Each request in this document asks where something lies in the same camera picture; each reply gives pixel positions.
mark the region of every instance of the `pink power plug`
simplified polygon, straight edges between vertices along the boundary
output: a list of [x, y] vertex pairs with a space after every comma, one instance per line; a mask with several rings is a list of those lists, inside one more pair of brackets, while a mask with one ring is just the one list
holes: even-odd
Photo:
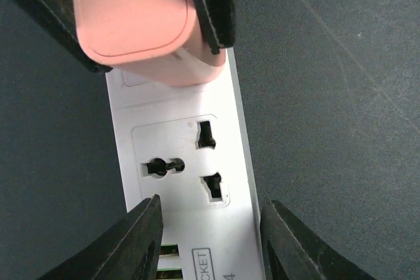
[[172, 86], [210, 82], [226, 50], [213, 55], [192, 0], [73, 0], [87, 56]]

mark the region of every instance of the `power outlet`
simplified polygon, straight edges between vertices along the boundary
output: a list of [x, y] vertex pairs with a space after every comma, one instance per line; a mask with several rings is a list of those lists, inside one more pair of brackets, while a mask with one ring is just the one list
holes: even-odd
[[107, 73], [127, 210], [157, 193], [156, 279], [263, 280], [259, 206], [233, 50], [206, 85]]
[[[204, 115], [134, 128], [143, 196], [158, 194], [165, 212], [227, 206], [230, 195], [219, 163], [218, 127], [215, 116]], [[182, 170], [174, 167], [158, 174], [175, 159], [182, 163]]]

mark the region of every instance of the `green usb port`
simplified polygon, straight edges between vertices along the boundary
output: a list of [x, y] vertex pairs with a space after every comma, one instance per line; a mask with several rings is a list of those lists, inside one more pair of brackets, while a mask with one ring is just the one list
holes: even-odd
[[160, 257], [179, 256], [179, 249], [177, 244], [160, 246]]
[[156, 273], [156, 280], [180, 280], [184, 279], [182, 276], [182, 269], [166, 269], [158, 270]]

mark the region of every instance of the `white power strip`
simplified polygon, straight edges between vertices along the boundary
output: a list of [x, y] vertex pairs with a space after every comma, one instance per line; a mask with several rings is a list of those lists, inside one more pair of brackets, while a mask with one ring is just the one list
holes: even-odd
[[[233, 50], [220, 77], [206, 85], [166, 87], [118, 69], [106, 78], [127, 210], [161, 197], [157, 279], [263, 280]], [[170, 162], [178, 167], [149, 174], [153, 163]]]

